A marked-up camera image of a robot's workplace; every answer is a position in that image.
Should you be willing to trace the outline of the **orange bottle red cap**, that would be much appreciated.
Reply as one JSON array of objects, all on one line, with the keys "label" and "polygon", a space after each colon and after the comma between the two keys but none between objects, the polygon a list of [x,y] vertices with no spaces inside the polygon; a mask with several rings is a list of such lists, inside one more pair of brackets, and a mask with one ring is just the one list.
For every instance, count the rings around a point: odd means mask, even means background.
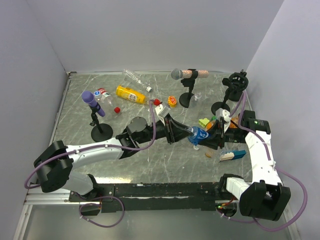
[{"label": "orange bottle red cap", "polygon": [[231,129],[236,129],[239,127],[239,117],[236,116],[236,117],[233,117],[231,120],[230,120],[230,126],[229,126]]}]

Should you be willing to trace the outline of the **orange juice bottle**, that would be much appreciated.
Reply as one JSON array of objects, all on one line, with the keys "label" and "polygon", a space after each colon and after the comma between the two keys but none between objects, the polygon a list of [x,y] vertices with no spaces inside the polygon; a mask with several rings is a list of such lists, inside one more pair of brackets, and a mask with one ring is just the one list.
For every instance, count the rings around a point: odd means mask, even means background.
[{"label": "orange juice bottle", "polygon": [[216,120],[210,121],[210,122],[205,126],[205,129],[206,129],[206,130],[209,130],[209,129],[212,128],[215,124],[216,124]]}]

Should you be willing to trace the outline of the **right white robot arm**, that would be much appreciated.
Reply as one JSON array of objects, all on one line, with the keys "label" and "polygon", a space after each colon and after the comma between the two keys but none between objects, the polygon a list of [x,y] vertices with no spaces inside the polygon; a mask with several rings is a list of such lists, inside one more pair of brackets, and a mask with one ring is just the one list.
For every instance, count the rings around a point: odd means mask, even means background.
[{"label": "right white robot arm", "polygon": [[251,184],[238,175],[225,173],[219,181],[218,193],[223,199],[234,196],[239,201],[243,216],[277,221],[285,210],[291,191],[285,187],[276,170],[271,149],[271,129],[265,120],[256,119],[254,111],[243,110],[238,123],[231,127],[232,115],[225,109],[216,111],[216,119],[208,130],[189,127],[167,114],[163,123],[168,133],[167,141],[175,143],[188,138],[194,145],[213,150],[225,143],[243,143],[249,150]]}]

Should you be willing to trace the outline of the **blue label clear bottle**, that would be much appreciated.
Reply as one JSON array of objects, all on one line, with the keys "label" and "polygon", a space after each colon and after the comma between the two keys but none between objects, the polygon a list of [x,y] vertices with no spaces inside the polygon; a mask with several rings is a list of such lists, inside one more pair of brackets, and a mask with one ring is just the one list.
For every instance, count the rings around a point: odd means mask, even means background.
[{"label": "blue label clear bottle", "polygon": [[208,132],[197,126],[188,127],[187,130],[191,132],[191,135],[188,136],[187,139],[194,146],[197,146],[201,141],[207,139],[210,136]]}]

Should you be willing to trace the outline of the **small red bottle cap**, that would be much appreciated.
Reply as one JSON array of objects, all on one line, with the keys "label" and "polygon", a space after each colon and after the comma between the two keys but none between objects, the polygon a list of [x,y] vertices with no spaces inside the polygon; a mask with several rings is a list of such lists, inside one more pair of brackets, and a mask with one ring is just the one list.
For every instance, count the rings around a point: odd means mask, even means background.
[{"label": "small red bottle cap", "polygon": [[118,114],[120,111],[121,111],[121,109],[120,109],[119,107],[115,107],[115,108],[114,108],[114,112],[115,112],[115,113]]}]

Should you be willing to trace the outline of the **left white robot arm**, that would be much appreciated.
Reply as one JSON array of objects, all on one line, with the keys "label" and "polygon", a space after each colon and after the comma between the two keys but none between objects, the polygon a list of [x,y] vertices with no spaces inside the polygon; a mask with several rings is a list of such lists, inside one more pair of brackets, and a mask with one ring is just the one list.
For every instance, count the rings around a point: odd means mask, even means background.
[{"label": "left white robot arm", "polygon": [[99,188],[90,174],[76,172],[77,168],[106,160],[129,158],[141,151],[138,144],[150,145],[166,138],[169,144],[191,136],[190,126],[175,121],[170,115],[148,124],[143,117],[135,117],[124,131],[109,140],[85,144],[52,143],[33,163],[41,190],[51,193],[59,189],[77,192],[87,201],[95,200]]}]

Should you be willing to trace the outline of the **clear bottle green-print white cap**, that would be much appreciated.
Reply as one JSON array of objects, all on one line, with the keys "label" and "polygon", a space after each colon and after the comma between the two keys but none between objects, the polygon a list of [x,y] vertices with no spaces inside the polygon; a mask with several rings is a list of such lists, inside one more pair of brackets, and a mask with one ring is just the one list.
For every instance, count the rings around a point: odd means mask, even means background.
[{"label": "clear bottle green-print white cap", "polygon": [[197,92],[194,94],[194,101],[195,102],[200,102],[202,100],[202,93],[201,92]]}]

